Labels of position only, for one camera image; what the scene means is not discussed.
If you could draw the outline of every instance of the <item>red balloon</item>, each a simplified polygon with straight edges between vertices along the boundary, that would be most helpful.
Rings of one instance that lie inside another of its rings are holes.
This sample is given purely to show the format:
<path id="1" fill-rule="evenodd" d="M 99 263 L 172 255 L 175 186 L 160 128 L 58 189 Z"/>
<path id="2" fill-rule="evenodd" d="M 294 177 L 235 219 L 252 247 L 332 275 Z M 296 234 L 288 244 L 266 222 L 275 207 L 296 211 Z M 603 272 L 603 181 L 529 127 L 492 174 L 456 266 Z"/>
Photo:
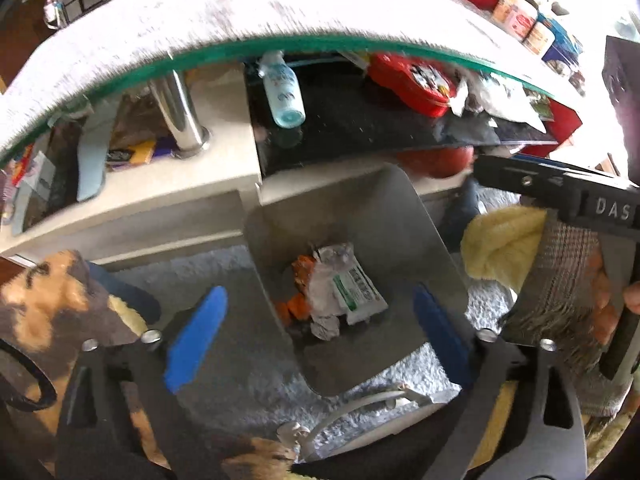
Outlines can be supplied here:
<path id="1" fill-rule="evenodd" d="M 416 176 L 447 178 L 464 170 L 474 160 L 472 146 L 437 148 L 396 153 L 402 168 Z"/>

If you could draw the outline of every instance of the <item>screw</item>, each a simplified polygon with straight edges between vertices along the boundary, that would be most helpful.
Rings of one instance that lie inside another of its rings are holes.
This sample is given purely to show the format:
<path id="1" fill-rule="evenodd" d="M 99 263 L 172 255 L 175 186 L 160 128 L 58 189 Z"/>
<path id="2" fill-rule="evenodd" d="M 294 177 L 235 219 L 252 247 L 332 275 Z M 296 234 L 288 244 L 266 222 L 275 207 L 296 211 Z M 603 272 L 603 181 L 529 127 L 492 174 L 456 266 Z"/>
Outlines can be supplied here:
<path id="1" fill-rule="evenodd" d="M 98 348 L 98 342 L 95 339 L 87 339 L 84 343 L 82 343 L 83 352 L 91 352 L 96 348 Z"/>
<path id="2" fill-rule="evenodd" d="M 476 332 L 476 335 L 480 341 L 484 341 L 485 343 L 495 343 L 498 339 L 497 333 L 490 328 L 481 328 Z"/>
<path id="3" fill-rule="evenodd" d="M 140 341 L 142 341 L 144 344 L 155 343 L 160 341 L 161 339 L 162 332 L 160 332 L 159 330 L 147 330 L 145 333 L 143 333 L 142 336 L 140 336 Z"/>
<path id="4" fill-rule="evenodd" d="M 558 349 L 558 346 L 556 346 L 556 342 L 552 339 L 541 339 L 540 348 L 547 352 L 555 352 Z"/>

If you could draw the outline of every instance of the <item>person's hand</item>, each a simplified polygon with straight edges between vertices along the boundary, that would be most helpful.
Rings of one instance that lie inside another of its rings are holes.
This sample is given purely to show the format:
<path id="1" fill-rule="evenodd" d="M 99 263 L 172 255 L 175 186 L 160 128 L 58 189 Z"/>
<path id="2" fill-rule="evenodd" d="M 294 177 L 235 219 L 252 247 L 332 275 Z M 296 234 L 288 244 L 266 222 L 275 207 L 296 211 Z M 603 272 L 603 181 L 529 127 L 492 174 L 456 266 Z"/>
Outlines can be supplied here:
<path id="1" fill-rule="evenodd" d="M 611 304 L 611 286 L 604 270 L 600 248 L 594 251 L 589 262 L 591 292 L 593 295 L 593 336 L 602 345 L 606 345 L 613 335 L 620 316 Z M 640 314 L 640 282 L 629 285 L 623 291 L 626 307 Z"/>

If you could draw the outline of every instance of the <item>gray carpet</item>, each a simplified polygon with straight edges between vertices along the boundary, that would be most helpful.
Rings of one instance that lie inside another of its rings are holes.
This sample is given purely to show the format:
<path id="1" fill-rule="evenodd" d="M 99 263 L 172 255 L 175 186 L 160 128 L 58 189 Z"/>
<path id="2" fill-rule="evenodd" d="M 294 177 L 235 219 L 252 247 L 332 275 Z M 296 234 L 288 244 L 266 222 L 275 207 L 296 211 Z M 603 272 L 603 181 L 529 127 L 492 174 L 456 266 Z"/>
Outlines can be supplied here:
<path id="1" fill-rule="evenodd" d="M 449 198 L 426 203 L 436 224 Z M 487 209 L 514 202 L 514 196 L 493 190 L 483 190 L 481 199 Z M 454 259 L 460 264 L 458 256 Z M 467 317 L 476 328 L 496 330 L 498 319 L 512 305 L 510 293 L 498 283 L 472 280 L 460 268 L 469 291 Z M 121 270 L 116 276 L 158 298 L 162 306 L 159 326 L 175 312 L 192 307 L 212 285 L 228 290 L 229 309 L 220 333 L 196 380 L 178 394 L 180 402 L 208 426 L 276 438 L 276 428 L 284 422 L 296 420 L 312 428 L 336 407 L 399 383 L 437 402 L 457 393 L 428 344 L 341 396 L 322 398 L 313 393 L 298 372 L 289 343 L 263 297 L 245 246 Z M 316 440 L 317 446 L 324 446 L 321 454 L 325 454 L 344 440 L 416 407 L 412 403 L 394 410 L 383 405 L 363 408 L 328 428 Z"/>

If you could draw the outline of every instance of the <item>snack package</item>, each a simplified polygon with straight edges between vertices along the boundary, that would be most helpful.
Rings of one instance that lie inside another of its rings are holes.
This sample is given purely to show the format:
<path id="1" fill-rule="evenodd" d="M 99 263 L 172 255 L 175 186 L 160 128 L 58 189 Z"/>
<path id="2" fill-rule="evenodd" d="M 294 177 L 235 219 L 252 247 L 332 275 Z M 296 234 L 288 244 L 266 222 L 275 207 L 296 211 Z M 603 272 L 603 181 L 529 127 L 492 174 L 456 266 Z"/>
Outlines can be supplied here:
<path id="1" fill-rule="evenodd" d="M 349 325 L 369 319 L 388 308 L 353 253 L 352 244 L 327 246 L 318 250 L 318 259 L 335 271 L 334 296 L 347 315 Z"/>

